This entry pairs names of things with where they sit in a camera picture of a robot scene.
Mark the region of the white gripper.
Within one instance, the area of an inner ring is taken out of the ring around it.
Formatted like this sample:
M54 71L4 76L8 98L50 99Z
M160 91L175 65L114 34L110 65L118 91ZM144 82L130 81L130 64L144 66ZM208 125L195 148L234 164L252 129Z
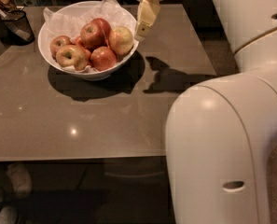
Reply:
M157 16L159 15L159 1L163 0L137 0L140 2L137 10L137 23L135 27L135 39L143 41L150 33Z

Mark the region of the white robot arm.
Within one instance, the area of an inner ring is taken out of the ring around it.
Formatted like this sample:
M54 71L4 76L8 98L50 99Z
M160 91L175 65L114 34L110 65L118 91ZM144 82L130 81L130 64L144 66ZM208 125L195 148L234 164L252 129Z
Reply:
M165 148L176 224L270 224L267 163L277 146L277 0L213 0L236 75L173 103Z

